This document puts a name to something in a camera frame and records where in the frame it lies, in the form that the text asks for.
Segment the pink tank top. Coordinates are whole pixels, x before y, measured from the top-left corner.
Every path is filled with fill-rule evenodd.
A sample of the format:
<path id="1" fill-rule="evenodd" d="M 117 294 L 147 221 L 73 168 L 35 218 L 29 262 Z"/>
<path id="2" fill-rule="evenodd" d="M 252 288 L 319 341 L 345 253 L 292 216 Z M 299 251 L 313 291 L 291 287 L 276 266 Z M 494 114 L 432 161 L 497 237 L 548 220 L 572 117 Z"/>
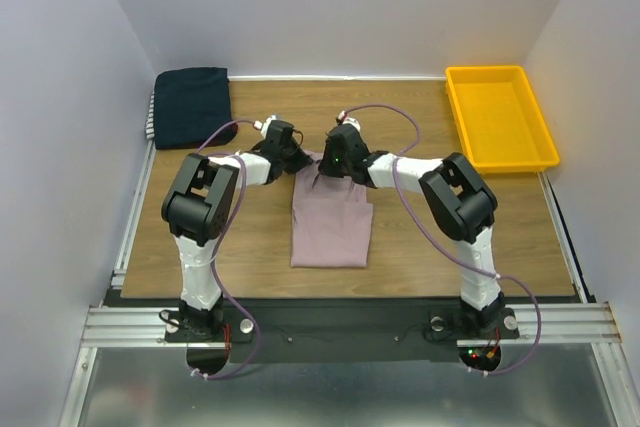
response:
<path id="1" fill-rule="evenodd" d="M 374 207 L 367 188 L 319 172 L 320 153 L 295 175 L 292 197 L 293 268 L 365 268 Z"/>

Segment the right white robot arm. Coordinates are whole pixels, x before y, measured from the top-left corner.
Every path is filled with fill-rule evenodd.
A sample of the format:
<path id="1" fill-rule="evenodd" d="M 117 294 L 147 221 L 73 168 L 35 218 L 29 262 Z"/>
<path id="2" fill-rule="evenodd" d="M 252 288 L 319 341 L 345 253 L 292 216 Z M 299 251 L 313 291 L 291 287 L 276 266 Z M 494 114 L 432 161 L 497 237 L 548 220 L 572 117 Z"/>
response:
<path id="1" fill-rule="evenodd" d="M 404 194 L 421 193 L 436 226 L 456 249 L 449 253 L 424 225 L 418 226 L 436 250 L 461 268 L 461 328 L 472 337 L 482 337 L 495 327 L 505 306 L 492 250 L 498 203 L 463 154 L 415 159 L 371 151 L 359 128 L 343 123 L 327 134 L 319 172 L 369 188 L 394 188 L 406 208 L 410 206 Z"/>

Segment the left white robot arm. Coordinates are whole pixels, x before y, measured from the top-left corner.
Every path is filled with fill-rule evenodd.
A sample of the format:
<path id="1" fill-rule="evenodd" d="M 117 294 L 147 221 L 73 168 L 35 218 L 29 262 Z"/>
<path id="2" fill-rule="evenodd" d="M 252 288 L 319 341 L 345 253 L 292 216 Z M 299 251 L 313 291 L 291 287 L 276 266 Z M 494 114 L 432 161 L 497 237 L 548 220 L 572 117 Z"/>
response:
<path id="1" fill-rule="evenodd" d="M 161 319 L 177 333 L 202 341 L 228 331 L 215 259 L 246 188 L 268 185 L 312 163 L 300 145 L 302 134 L 291 123 L 272 115 L 252 127 L 261 141 L 247 152 L 187 155 L 161 208 L 179 251 L 182 274 L 178 312 Z"/>

